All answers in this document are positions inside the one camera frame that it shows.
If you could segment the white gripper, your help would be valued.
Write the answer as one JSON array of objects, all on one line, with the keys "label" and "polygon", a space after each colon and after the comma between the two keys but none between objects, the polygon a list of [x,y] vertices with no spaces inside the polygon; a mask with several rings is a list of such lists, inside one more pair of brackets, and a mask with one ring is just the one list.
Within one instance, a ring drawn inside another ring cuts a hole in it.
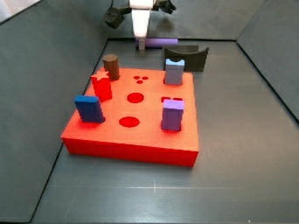
[{"label": "white gripper", "polygon": [[146,50],[146,35],[148,29],[148,21],[155,0],[130,0],[134,34],[139,38],[139,51]]}]

